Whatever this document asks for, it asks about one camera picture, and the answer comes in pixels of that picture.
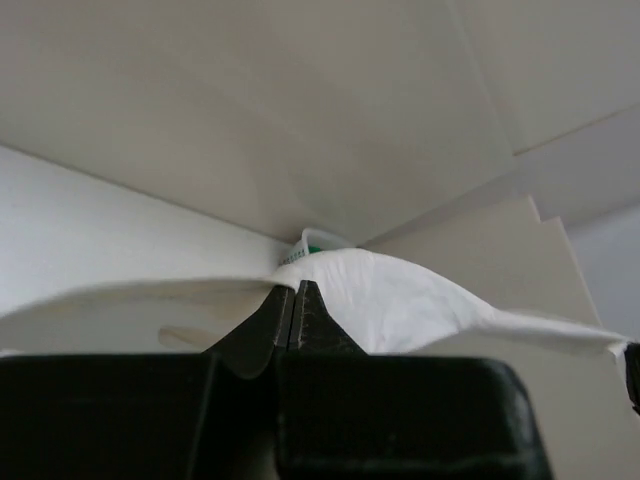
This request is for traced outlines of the white t shirt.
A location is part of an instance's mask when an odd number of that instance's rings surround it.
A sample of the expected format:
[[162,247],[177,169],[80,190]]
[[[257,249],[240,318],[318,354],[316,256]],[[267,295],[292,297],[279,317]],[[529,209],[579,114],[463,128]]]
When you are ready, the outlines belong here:
[[630,339],[556,318],[498,309],[417,264],[361,249],[312,255],[263,278],[126,282],[66,292],[1,318],[3,355],[201,351],[279,287],[316,283],[330,317],[369,354],[409,353],[474,332],[588,354]]

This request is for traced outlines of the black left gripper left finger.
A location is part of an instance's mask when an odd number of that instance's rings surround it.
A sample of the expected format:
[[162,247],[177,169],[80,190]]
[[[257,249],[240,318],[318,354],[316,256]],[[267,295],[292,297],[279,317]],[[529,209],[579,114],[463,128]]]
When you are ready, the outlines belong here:
[[4,359],[2,477],[276,478],[272,363],[293,305],[273,288],[200,353]]

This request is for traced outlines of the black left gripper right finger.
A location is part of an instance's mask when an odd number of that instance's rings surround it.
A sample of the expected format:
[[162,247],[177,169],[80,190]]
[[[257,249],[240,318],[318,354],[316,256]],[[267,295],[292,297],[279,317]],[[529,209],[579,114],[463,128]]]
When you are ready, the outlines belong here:
[[527,390],[504,362],[369,355],[317,284],[296,294],[277,360],[283,479],[549,479]]

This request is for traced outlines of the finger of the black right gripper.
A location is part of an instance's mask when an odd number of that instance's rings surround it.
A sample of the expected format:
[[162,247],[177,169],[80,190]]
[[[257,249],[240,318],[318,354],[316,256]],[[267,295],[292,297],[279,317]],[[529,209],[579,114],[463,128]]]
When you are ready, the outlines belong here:
[[629,342],[624,347],[625,382],[629,400],[637,415],[640,414],[640,345]]

